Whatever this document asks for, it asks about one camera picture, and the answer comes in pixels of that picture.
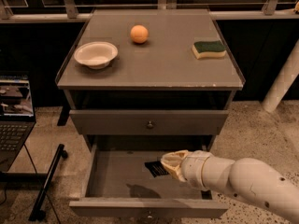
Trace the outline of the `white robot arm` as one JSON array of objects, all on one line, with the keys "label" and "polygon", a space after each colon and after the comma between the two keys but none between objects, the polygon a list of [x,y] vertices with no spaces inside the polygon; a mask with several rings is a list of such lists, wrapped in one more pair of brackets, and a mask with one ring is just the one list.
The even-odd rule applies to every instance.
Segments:
[{"label": "white robot arm", "polygon": [[299,224],[299,188],[263,161],[181,150],[162,156],[164,169],[194,189],[213,190]]}]

